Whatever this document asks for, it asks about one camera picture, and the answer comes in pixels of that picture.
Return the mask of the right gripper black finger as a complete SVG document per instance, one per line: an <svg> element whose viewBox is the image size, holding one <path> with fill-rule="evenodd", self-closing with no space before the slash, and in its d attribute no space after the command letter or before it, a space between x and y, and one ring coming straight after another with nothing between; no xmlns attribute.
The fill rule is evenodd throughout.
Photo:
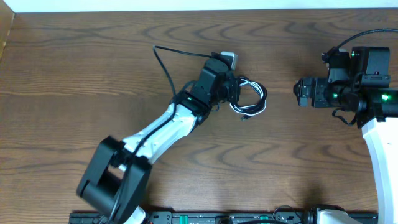
<svg viewBox="0 0 398 224"><path fill-rule="evenodd" d="M313 98L311 93L297 93L295 96L299 106L310 106L312 104L310 102Z"/></svg>
<svg viewBox="0 0 398 224"><path fill-rule="evenodd" d="M314 78L301 78L293 87L294 93L311 93Z"/></svg>

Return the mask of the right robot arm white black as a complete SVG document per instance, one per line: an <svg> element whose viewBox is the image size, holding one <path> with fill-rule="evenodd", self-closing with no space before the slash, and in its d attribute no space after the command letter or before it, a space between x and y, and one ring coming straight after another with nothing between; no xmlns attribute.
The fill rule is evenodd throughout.
<svg viewBox="0 0 398 224"><path fill-rule="evenodd" d="M371 157L378 223L397 223L397 90L390 88L387 47L336 49L323 55L327 77L301 78L293 87L299 106L353 112Z"/></svg>

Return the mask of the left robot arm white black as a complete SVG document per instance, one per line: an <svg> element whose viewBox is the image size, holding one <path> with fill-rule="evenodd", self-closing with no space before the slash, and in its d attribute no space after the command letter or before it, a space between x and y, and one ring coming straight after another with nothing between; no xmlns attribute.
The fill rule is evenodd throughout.
<svg viewBox="0 0 398 224"><path fill-rule="evenodd" d="M111 223L143 223L139 206L155 161L190 134L221 101L238 97L236 59L219 55L205 62L190 91L182 90L166 112L122 141L108 136L98 145L76 194Z"/></svg>

